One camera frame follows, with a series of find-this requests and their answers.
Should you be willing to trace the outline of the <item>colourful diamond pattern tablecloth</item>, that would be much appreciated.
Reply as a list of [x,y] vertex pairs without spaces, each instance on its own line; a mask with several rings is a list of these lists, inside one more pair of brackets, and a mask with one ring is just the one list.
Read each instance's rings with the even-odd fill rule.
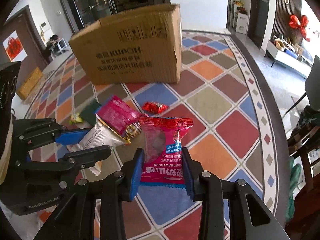
[[[285,224],[288,161],[278,107],[260,69],[229,36],[183,33],[180,83],[93,85],[71,56],[29,103],[26,118],[56,118],[69,126],[93,99],[116,95],[141,111],[147,101],[169,106],[162,115],[193,119],[182,139],[193,159],[221,179],[244,179]],[[127,239],[197,239],[201,202],[185,189],[139,187],[123,203]]]

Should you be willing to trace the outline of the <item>brown entrance door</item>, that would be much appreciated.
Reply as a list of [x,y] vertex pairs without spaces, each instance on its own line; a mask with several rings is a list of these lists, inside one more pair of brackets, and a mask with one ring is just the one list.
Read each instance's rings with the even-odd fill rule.
[[22,59],[18,82],[24,81],[35,69],[44,70],[50,59],[44,56],[44,43],[42,42],[36,25],[32,19],[29,7],[26,5],[13,14],[1,27],[1,63],[10,62],[5,46],[10,35],[16,33],[26,57]]

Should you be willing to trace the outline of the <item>dark green snack packet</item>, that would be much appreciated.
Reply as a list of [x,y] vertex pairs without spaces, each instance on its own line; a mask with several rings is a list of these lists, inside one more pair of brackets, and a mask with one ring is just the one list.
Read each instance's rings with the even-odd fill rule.
[[80,113],[79,116],[82,120],[95,126],[96,124],[96,112],[101,107],[101,104],[97,100],[93,99]]

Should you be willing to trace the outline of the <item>gold red wrapped candy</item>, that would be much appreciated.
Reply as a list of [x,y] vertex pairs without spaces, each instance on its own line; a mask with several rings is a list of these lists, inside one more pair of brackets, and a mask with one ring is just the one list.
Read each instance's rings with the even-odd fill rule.
[[125,135],[127,139],[133,139],[138,135],[140,135],[141,132],[142,132],[142,129],[138,121],[128,124],[125,129]]

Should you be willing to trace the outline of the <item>brown cardboard box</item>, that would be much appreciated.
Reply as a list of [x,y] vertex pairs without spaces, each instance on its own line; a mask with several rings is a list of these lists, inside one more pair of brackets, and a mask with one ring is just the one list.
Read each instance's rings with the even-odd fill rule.
[[180,5],[151,5],[101,18],[74,34],[69,45],[94,85],[179,83]]

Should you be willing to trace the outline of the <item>black dining chair right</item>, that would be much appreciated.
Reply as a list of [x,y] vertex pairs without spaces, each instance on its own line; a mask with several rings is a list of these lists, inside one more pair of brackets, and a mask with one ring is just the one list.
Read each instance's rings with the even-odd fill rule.
[[305,93],[285,112],[283,116],[294,109],[305,97],[308,97],[312,109],[319,111],[320,101],[320,60],[315,56],[314,64],[305,82]]

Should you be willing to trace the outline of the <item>red fu poster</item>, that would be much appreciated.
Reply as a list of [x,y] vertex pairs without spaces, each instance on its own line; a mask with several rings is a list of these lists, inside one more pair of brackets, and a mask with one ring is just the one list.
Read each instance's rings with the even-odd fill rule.
[[22,62],[26,57],[27,53],[23,48],[22,42],[16,31],[13,31],[3,42],[4,50],[11,62]]

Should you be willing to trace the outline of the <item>red bow decoration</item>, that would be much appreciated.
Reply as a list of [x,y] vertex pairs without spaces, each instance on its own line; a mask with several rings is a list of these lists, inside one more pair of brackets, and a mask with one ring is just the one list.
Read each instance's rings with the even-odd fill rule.
[[291,15],[289,19],[289,26],[293,29],[299,29],[302,37],[310,42],[310,37],[307,35],[306,27],[308,26],[309,19],[307,16],[302,15],[298,18],[296,15]]

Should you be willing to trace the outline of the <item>green round jelly snack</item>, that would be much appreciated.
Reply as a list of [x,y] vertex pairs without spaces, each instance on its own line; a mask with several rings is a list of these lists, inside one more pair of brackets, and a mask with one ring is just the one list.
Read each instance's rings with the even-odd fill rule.
[[70,116],[69,124],[77,125],[77,124],[83,124],[83,123],[84,123],[84,120],[82,119],[79,113],[75,113]]

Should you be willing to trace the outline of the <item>wooden chair with cushion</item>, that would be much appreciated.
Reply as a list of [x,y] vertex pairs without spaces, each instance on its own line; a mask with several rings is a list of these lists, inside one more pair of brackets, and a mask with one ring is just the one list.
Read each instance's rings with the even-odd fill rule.
[[294,159],[301,158],[305,187],[309,192],[314,186],[311,168],[319,163],[319,158],[311,162],[308,155],[312,150],[319,150],[319,111],[309,105],[303,109],[291,136],[287,139],[287,145],[289,156]]

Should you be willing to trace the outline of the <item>white low tv console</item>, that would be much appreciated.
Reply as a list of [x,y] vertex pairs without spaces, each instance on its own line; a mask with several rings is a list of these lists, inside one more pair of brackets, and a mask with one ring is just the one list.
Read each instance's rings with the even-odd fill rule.
[[267,47],[266,47],[266,54],[265,56],[270,56],[272,59],[272,64],[271,67],[275,63],[280,64],[284,67],[289,67],[293,69],[295,72],[297,72],[299,75],[307,78],[310,73],[312,68],[295,57],[293,57],[291,54],[288,54],[284,51],[279,50],[275,44],[273,44],[271,41],[267,42]]

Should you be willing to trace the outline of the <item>silver white snack bag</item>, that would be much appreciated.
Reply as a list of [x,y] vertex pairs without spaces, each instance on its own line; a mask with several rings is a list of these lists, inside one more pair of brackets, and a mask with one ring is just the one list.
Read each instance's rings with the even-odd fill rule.
[[131,140],[121,137],[104,122],[97,119],[95,126],[84,135],[80,142],[67,146],[67,149],[75,152],[103,145],[112,148],[125,144],[131,144]]

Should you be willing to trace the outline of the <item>red hawthorn snack packet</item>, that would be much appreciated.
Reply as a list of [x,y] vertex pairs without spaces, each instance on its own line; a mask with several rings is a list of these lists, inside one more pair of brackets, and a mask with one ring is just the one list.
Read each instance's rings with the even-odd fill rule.
[[181,141],[193,127],[193,119],[144,116],[139,123],[145,135],[140,183],[184,187]]

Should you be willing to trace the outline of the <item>yellow woven doormat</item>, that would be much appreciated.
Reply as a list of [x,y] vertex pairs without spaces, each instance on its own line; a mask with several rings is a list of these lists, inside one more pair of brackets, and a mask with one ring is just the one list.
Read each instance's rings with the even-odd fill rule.
[[26,100],[33,88],[43,77],[42,71],[36,67],[16,91],[21,100]]

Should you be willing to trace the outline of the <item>small red candy wrapper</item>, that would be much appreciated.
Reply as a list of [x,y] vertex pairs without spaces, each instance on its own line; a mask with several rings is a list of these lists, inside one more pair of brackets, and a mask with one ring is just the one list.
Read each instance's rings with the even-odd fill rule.
[[148,101],[144,103],[144,105],[142,106],[142,110],[150,114],[161,114],[168,108],[169,106],[165,104],[162,104],[159,102],[152,102],[152,101]]

